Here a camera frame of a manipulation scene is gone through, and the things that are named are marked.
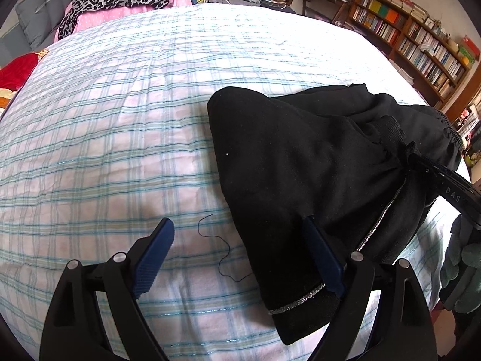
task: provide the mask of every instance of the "white bedsheet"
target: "white bedsheet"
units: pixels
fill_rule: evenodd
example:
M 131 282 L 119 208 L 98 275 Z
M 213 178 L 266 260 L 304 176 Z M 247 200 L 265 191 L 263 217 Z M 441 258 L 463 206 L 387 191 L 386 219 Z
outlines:
M 54 44 L 0 123 L 0 313 L 35 358 L 69 259 L 103 262 L 162 217 L 176 239 L 139 300 L 172 359 L 307 359 L 324 330 L 281 343 L 222 196 L 206 103 L 237 85 L 268 96 L 366 83 L 401 104 L 422 99 L 361 36 L 266 8 L 197 5 L 105 23 Z M 462 164 L 459 171 L 467 177 Z M 401 254 L 433 307 L 458 215 L 438 199 Z M 353 352 L 375 316 L 372 294 Z M 112 347 L 124 355 L 100 301 Z

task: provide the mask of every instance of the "bookshelf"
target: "bookshelf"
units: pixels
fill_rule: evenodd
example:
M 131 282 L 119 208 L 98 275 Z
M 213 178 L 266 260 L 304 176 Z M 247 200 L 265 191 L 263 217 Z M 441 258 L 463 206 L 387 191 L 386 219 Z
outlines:
M 387 0 L 354 0 L 348 20 L 414 78 L 433 107 L 442 108 L 466 79 L 469 67 L 427 25 Z

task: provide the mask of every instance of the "silver rivet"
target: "silver rivet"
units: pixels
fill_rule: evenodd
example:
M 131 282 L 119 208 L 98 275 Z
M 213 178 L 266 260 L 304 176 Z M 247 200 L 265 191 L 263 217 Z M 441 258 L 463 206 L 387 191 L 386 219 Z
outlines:
M 399 266 L 403 269 L 409 269 L 409 261 L 405 259 L 399 259 Z
M 364 255 L 362 255 L 360 252 L 354 251 L 351 253 L 351 259 L 354 262 L 361 262 L 364 259 Z
M 127 255 L 123 252 L 118 252 L 117 254 L 114 255 L 114 262 L 120 263 L 123 262 L 127 258 Z
M 70 270 L 76 269 L 78 267 L 78 260 L 72 259 L 70 262 L 67 263 L 67 267 Z

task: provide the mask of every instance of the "pink blanket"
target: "pink blanket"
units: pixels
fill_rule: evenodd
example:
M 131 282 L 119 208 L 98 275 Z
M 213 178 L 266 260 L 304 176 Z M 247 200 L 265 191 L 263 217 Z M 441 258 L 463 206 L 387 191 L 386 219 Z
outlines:
M 185 7 L 192 5 L 191 0 L 170 0 L 169 3 L 164 8 L 171 7 Z M 71 9 L 72 3 L 70 3 L 65 10 L 65 14 Z M 139 5 L 138 7 L 128 8 L 119 7 L 113 9 L 101 9 L 95 12 L 85 12 L 78 17 L 77 25 L 74 28 L 74 33 L 86 30 L 97 26 L 99 24 L 105 23 L 106 21 L 119 19 L 124 16 L 133 15 L 135 13 L 142 13 L 152 11 L 153 8 L 149 5 Z M 59 30 L 55 33 L 54 42 L 59 40 Z

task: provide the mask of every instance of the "plaid pattern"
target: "plaid pattern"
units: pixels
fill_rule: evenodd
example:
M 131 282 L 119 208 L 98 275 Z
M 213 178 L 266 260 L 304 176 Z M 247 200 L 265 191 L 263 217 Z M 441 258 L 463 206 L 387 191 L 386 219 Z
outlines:
M 312 42 L 318 34 L 318 41 Z M 343 45 L 334 50 L 331 45 Z M 364 38 L 265 8 L 197 5 L 132 15 L 54 44 L 0 124 L 0 313 L 38 358 L 69 259 L 107 260 L 162 217 L 176 239 L 140 309 L 172 359 L 307 359 L 324 330 L 281 343 L 220 190 L 206 102 L 237 85 L 269 96 L 366 83 L 423 104 Z M 457 213 L 439 199 L 403 252 L 433 306 Z M 376 294 L 353 352 L 362 350 Z M 112 347 L 125 355 L 100 300 Z

